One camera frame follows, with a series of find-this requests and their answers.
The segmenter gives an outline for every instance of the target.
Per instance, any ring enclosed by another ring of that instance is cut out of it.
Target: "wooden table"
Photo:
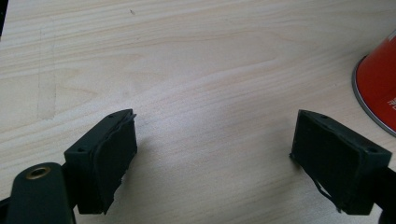
[[[300,108],[396,152],[350,81],[395,12],[391,0],[10,0],[0,198],[131,107],[138,154],[108,214],[78,223],[376,223],[377,206],[338,214],[288,155]]]

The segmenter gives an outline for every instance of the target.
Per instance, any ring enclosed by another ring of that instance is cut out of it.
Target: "red container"
[[[366,113],[396,136],[396,31],[358,63],[352,86]]]

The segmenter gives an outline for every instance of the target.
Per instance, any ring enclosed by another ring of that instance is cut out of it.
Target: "wood grain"
[[[108,214],[78,223],[376,223],[378,207],[338,214],[288,154],[300,108],[396,152],[350,82],[395,12],[390,0],[10,1],[0,198],[132,107],[138,154]]]

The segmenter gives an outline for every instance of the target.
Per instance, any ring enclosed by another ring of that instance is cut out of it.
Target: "light wood surface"
[[[378,207],[338,214],[288,155],[300,108],[396,152],[350,82],[395,12],[391,0],[10,0],[0,198],[131,107],[138,154],[108,214],[78,223],[376,223]]]

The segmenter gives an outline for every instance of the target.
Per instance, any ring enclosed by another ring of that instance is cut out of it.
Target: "red can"
[[[352,86],[364,111],[396,136],[396,31],[358,63]]]

